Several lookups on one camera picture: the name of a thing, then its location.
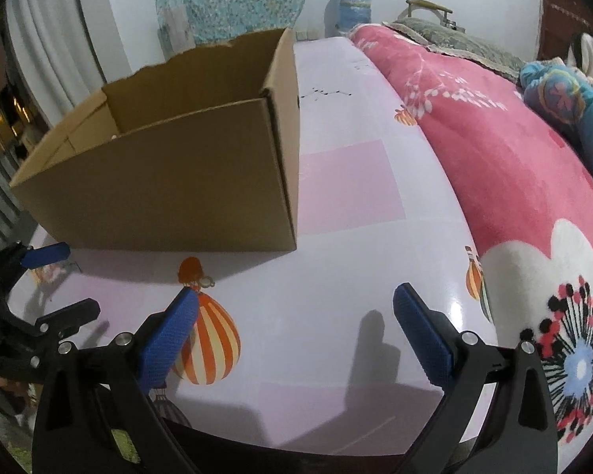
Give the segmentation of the brown cardboard box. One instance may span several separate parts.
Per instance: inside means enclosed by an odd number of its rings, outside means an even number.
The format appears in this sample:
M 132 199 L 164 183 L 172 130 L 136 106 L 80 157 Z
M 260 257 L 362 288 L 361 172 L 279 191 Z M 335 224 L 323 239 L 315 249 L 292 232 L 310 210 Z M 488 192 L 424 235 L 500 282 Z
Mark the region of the brown cardboard box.
M 11 180 L 75 248 L 291 252 L 300 104 L 295 34 L 185 51 L 95 91 Z

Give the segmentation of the pink floral blanket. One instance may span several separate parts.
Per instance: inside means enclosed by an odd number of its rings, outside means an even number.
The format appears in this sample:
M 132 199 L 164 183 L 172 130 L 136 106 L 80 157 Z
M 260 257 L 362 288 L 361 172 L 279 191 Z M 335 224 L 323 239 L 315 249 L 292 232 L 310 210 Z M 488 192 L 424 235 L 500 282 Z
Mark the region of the pink floral blanket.
M 350 33 L 446 172 L 483 270 L 499 341 L 541 356 L 573 471 L 593 439 L 593 177 L 512 81 L 382 24 Z

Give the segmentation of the dark red door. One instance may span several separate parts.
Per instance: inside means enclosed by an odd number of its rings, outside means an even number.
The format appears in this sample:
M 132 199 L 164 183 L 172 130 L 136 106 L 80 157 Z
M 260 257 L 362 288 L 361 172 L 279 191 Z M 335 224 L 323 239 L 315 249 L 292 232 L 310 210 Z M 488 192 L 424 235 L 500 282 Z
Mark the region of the dark red door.
M 541 0 L 539 60 L 566 57 L 578 32 L 593 34 L 593 0 Z

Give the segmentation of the grey patterned blanket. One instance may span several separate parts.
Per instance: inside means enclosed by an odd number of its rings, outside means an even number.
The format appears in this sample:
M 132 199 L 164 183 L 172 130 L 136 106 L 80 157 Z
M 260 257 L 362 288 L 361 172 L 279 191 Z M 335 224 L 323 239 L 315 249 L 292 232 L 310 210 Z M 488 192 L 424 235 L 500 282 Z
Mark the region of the grey patterned blanket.
M 519 72 L 525 65 L 521 58 L 484 39 L 424 19 L 404 17 L 384 25 L 432 53 L 469 60 L 512 83 L 518 81 Z

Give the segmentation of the wooden chair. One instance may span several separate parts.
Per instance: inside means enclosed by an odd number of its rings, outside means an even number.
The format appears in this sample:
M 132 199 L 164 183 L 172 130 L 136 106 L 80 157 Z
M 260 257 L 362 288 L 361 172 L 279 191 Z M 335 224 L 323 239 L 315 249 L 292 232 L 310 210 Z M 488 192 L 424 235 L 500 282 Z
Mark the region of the wooden chair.
M 440 21 L 448 21 L 449 15 L 453 13 L 453 10 L 442 6 L 441 4 L 429 1 L 429 0 L 407 0 L 407 14 L 412 15 L 414 10 L 429 11 L 437 15 Z

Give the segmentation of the blue patterned quilt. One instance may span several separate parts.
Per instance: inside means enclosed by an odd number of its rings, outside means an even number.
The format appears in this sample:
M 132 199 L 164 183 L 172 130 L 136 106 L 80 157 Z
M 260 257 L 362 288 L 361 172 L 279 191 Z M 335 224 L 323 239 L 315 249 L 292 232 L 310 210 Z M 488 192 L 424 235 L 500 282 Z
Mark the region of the blue patterned quilt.
M 570 142 L 593 176 L 593 84 L 563 60 L 529 62 L 518 75 L 525 104 Z

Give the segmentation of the gold flower earring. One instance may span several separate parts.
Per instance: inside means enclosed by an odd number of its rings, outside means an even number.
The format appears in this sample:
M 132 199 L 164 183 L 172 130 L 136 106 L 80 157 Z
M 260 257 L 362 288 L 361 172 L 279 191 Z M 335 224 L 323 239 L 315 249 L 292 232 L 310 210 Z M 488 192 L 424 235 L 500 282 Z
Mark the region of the gold flower earring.
M 214 287 L 215 281 L 211 276 L 201 273 L 196 276 L 193 284 L 200 289 L 205 289 Z

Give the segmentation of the blue water jug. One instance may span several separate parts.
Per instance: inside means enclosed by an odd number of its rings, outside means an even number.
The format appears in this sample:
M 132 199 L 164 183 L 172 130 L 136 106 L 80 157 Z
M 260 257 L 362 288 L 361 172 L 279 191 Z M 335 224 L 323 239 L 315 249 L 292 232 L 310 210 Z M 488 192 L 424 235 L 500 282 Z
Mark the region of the blue water jug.
M 354 27 L 372 22 L 372 0 L 336 0 L 336 30 L 346 36 Z

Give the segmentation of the white curtain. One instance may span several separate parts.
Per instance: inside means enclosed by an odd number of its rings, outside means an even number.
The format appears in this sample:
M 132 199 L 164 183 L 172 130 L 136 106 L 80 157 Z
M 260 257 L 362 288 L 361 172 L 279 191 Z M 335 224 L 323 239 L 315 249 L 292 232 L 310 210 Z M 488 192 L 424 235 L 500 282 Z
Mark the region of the white curtain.
M 131 73 L 110 0 L 6 0 L 10 46 L 49 126 Z

